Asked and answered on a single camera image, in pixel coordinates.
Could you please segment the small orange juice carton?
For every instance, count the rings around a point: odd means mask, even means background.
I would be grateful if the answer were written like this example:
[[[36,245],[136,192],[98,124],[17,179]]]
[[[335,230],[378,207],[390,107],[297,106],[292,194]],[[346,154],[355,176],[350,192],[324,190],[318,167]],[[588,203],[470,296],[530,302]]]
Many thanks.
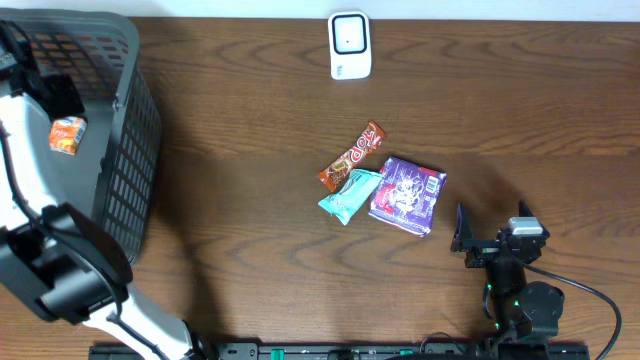
[[[55,120],[49,133],[50,149],[67,155],[75,155],[87,125],[84,118],[76,116]]]

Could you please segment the teal snack wrapper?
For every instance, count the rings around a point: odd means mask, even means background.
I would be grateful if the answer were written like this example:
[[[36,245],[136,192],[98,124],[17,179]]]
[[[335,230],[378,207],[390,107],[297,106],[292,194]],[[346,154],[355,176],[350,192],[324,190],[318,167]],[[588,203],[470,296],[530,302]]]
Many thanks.
[[[320,200],[318,205],[346,226],[382,179],[383,175],[377,172],[352,170],[342,189]]]

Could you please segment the purple snack packet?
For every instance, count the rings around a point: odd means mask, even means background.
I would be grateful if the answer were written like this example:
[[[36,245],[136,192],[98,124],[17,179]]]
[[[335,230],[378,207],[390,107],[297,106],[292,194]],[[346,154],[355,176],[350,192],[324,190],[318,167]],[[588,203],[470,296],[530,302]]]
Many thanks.
[[[380,173],[383,178],[371,194],[368,214],[414,235],[428,235],[447,174],[396,157],[390,157]]]

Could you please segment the red chocolate bar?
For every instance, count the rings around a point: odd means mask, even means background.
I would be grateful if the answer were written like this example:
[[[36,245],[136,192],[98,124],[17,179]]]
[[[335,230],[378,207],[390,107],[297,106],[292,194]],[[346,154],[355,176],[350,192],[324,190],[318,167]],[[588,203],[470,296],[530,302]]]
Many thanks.
[[[318,179],[330,192],[335,192],[349,173],[358,167],[367,155],[375,151],[385,138],[384,130],[375,121],[369,121],[355,143],[322,170],[318,174]]]

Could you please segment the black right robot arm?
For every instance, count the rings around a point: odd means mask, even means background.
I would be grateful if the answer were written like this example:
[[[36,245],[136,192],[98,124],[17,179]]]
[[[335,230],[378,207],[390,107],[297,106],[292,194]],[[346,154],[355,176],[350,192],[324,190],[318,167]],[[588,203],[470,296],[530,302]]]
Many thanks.
[[[529,282],[525,275],[525,267],[541,256],[549,237],[523,201],[519,215],[492,240],[475,238],[465,208],[457,208],[451,250],[465,254],[467,268],[485,270],[485,314],[496,320],[506,340],[547,341],[558,335],[564,293],[545,282]]]

